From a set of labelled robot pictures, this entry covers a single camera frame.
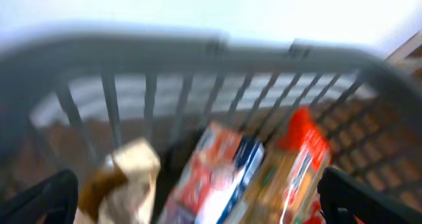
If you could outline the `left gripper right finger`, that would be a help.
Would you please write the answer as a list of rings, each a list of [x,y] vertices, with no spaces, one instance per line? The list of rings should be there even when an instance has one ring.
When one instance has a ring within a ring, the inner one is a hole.
[[[318,182],[322,216],[335,223],[421,223],[421,213],[328,167]]]

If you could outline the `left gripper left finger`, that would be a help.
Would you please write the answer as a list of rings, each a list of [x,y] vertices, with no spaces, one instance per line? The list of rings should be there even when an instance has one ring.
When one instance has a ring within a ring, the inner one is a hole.
[[[78,205],[78,179],[69,169],[1,203],[1,222],[72,224]]]

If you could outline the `orange spaghetti pasta pack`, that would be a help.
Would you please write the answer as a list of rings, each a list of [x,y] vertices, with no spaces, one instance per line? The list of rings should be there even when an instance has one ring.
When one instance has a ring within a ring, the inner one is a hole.
[[[299,108],[225,222],[302,222],[330,160],[330,143],[310,109]]]

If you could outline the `clear brown snack bag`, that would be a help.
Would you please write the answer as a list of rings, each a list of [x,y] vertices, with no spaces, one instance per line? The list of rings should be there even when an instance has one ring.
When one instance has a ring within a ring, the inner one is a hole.
[[[80,189],[74,223],[150,223],[161,164],[145,138],[105,157]]]

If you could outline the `Kleenex tissue multipack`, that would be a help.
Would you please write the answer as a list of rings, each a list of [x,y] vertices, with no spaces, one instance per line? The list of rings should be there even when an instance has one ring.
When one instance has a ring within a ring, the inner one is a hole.
[[[158,223],[223,223],[242,198],[264,158],[260,140],[210,123]]]

